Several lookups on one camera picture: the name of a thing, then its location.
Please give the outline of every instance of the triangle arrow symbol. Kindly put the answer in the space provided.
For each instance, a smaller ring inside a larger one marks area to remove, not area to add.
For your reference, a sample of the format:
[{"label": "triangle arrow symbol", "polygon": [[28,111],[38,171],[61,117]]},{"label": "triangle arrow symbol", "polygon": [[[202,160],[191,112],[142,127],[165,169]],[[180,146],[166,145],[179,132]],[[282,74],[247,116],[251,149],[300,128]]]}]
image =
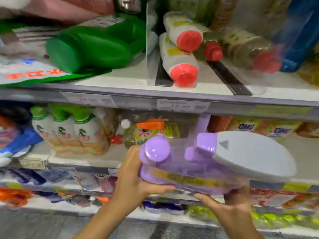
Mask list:
[{"label": "triangle arrow symbol", "polygon": [[228,140],[220,142],[219,145],[228,150]]}]

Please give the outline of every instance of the floor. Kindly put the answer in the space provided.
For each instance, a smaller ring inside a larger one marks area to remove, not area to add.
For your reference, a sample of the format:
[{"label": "floor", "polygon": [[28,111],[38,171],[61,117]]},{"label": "floor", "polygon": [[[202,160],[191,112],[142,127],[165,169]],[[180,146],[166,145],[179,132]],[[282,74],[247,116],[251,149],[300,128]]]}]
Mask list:
[{"label": "floor", "polygon": [[[71,239],[89,220],[88,217],[0,209],[0,238]],[[265,239],[289,238],[291,237],[265,235]],[[110,239],[227,239],[227,237],[219,229],[194,228],[172,223],[154,224],[126,219]]]}]

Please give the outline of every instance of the detergent package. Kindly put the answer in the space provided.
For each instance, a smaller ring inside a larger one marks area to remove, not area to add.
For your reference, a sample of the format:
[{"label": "detergent package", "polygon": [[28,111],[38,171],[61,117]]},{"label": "detergent package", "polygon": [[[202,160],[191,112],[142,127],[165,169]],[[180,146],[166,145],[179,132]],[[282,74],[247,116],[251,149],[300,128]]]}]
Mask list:
[{"label": "detergent package", "polygon": [[147,140],[140,149],[140,177],[191,193],[226,194],[250,179],[283,181],[297,172],[291,154],[276,141],[251,132],[206,132],[209,119],[201,115],[186,139]]}]

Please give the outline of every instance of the white bottle with green cap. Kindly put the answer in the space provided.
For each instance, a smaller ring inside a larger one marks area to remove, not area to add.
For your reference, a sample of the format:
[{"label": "white bottle with green cap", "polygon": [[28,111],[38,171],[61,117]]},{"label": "white bottle with green cap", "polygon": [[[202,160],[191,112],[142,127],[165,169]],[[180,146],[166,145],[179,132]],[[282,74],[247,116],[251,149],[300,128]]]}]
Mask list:
[{"label": "white bottle with green cap", "polygon": [[68,148],[63,145],[62,141],[53,131],[53,116],[48,113],[46,108],[34,106],[30,109],[32,125],[34,130],[58,153],[65,153]]},{"label": "white bottle with green cap", "polygon": [[86,153],[86,150],[74,132],[74,117],[54,105],[50,105],[50,111],[54,116],[53,130],[62,143],[75,154]]},{"label": "white bottle with green cap", "polygon": [[103,155],[109,148],[101,121],[91,114],[92,108],[79,105],[62,105],[63,110],[73,113],[74,131],[85,150],[93,155]]}]

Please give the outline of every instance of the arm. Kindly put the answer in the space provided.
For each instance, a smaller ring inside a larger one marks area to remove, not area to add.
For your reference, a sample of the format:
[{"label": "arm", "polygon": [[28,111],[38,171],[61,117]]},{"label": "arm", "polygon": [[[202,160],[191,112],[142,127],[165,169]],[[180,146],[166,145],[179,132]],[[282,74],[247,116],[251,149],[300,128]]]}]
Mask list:
[{"label": "arm", "polygon": [[139,149],[140,146],[132,146],[129,149],[119,170],[111,200],[102,205],[83,231],[73,239],[106,239],[149,194],[164,194],[175,190],[173,185],[150,184],[138,177],[141,166]]},{"label": "arm", "polygon": [[224,195],[225,204],[205,194],[197,193],[195,198],[212,210],[229,239],[264,239],[251,218],[249,187],[244,186]]}]

